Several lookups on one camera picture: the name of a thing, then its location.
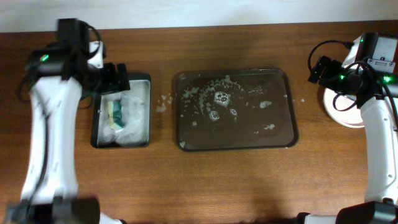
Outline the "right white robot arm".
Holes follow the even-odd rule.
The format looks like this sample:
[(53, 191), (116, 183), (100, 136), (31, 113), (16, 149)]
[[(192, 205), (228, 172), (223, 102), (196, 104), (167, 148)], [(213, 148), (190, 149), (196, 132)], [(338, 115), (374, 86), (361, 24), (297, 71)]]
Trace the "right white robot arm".
[(397, 36), (363, 33), (344, 42), (343, 62), (322, 56), (308, 81), (351, 95), (366, 132), (368, 187), (364, 203), (337, 215), (299, 213), (294, 223), (397, 223)]

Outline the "green yellow sponge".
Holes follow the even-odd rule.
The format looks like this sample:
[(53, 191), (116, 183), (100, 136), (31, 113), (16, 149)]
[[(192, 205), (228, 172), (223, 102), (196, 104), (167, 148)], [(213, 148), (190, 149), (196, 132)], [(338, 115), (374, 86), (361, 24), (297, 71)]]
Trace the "green yellow sponge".
[(124, 128), (122, 106), (120, 101), (108, 102), (109, 127), (115, 131)]

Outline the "light blue plate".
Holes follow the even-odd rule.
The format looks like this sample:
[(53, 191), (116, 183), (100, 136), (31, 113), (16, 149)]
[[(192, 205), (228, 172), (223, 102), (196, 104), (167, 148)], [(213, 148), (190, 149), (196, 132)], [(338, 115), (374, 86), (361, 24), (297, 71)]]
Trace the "light blue plate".
[(347, 128), (363, 128), (364, 123), (363, 122), (346, 122), (346, 121), (337, 121), (342, 126), (345, 126)]

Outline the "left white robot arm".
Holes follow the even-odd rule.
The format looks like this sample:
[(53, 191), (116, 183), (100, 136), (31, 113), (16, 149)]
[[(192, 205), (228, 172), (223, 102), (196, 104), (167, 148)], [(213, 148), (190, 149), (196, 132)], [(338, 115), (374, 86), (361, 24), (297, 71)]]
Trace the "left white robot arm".
[(114, 223), (97, 198), (78, 198), (75, 125), (87, 95), (130, 88), (124, 64), (104, 63), (96, 29), (79, 19), (59, 19), (55, 42), (33, 51), (21, 88), (32, 106), (29, 167), (19, 203), (7, 206), (5, 223)]

